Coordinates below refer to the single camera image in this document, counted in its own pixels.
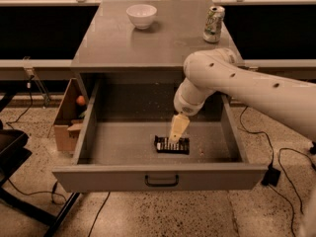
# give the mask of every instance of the speckled floor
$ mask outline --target speckled floor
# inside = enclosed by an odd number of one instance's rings
[[[26,106],[8,107],[0,113],[3,122],[15,119]],[[233,108],[238,118],[243,108]],[[11,181],[23,192],[51,191],[55,182],[51,169],[70,164],[71,155],[58,152],[51,129],[57,107],[31,108],[14,128],[28,134],[33,155],[12,176]],[[264,130],[271,137],[277,157],[282,147],[308,154],[311,142],[262,114],[249,109],[243,117],[250,130]],[[269,164],[271,150],[263,135],[239,131],[251,163]],[[316,174],[304,157],[284,151],[281,158],[288,176],[295,183],[304,207],[309,200]],[[275,167],[280,169],[275,160]],[[26,197],[7,182],[6,191],[46,211],[57,214],[61,206],[51,202],[50,194]],[[281,174],[276,190],[294,205],[294,231],[297,233],[302,215],[299,200]],[[69,196],[62,186],[57,191]],[[94,218],[108,193],[81,195],[55,236],[88,236]],[[43,236],[47,226],[0,202],[0,236]],[[261,184],[251,191],[111,193],[94,226],[91,236],[292,236],[291,207],[271,188]]]

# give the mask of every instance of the drawer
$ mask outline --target drawer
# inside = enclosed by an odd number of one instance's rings
[[[263,178],[267,166],[249,164],[225,95],[191,118],[189,155],[158,153],[182,73],[95,77],[73,164],[53,169],[68,192],[246,190]]]

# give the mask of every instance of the black rectangular surface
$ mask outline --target black rectangular surface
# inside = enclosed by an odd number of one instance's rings
[[[73,59],[97,9],[0,7],[0,59]]]
[[[243,59],[316,59],[316,5],[224,7]]]

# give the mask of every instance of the gray tabletop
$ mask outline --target gray tabletop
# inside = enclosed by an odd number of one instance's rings
[[[133,4],[151,4],[158,10],[147,30],[138,30],[129,21],[126,9]],[[219,43],[206,42],[202,32],[207,0],[104,0],[72,62],[72,68],[182,67],[195,51],[231,47],[236,49],[224,28]]]

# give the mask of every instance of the soda can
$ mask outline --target soda can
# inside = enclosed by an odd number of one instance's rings
[[[207,13],[203,38],[207,42],[219,42],[221,25],[225,17],[225,8],[221,6],[211,6]]]

